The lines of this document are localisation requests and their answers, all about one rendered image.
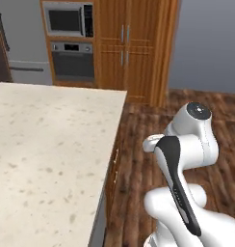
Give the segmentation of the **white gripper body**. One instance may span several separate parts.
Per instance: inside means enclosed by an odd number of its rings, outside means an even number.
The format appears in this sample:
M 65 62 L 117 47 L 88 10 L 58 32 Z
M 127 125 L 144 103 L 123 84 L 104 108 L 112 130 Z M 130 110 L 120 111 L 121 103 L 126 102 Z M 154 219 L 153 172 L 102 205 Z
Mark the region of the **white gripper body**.
M 148 136 L 143 141 L 144 152 L 154 152 L 156 144 L 164 137 L 164 134 L 153 134 Z

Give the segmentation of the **wooden island cabinet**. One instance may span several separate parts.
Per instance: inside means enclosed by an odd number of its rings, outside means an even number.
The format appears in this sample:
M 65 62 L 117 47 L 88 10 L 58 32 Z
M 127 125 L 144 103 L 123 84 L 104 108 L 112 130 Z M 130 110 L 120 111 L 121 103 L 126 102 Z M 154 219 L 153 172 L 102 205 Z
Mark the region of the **wooden island cabinet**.
M 99 90 L 94 99 L 88 126 L 86 172 L 86 244 L 78 247 L 102 247 L 110 222 L 120 157 L 120 121 L 127 93 Z

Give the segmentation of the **wooden tall cupboard run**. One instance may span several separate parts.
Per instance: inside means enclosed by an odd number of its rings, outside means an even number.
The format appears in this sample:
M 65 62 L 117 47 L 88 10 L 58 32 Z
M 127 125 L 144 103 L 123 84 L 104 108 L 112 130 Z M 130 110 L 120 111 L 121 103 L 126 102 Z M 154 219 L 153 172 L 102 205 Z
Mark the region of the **wooden tall cupboard run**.
M 49 36 L 44 1 L 93 3 L 93 37 Z M 178 0 L 40 0 L 40 8 L 55 85 L 125 90 L 129 102 L 163 104 Z M 57 80 L 52 41 L 90 42 L 94 81 Z

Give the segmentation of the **silver built-in oven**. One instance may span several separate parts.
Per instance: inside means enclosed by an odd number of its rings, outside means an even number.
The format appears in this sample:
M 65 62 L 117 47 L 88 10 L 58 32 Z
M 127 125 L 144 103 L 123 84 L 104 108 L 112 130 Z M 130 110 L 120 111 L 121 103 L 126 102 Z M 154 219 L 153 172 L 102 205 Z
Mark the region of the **silver built-in oven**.
M 93 82 L 93 50 L 90 42 L 50 42 L 56 79 Z

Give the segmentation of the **silver microwave oven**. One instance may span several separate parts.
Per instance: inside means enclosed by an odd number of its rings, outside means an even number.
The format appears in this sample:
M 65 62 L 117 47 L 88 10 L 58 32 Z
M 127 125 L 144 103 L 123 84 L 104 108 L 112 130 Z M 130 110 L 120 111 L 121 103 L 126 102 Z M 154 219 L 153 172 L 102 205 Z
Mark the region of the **silver microwave oven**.
M 42 6 L 49 36 L 93 37 L 93 3 L 44 1 Z

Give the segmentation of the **grey fridge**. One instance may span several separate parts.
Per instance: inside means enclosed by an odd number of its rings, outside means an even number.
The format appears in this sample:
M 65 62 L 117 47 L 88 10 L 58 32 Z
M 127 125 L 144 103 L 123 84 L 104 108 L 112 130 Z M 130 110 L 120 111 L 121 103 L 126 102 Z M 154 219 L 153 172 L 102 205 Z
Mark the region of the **grey fridge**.
M 0 31 L 13 82 L 51 85 L 39 0 L 0 0 Z

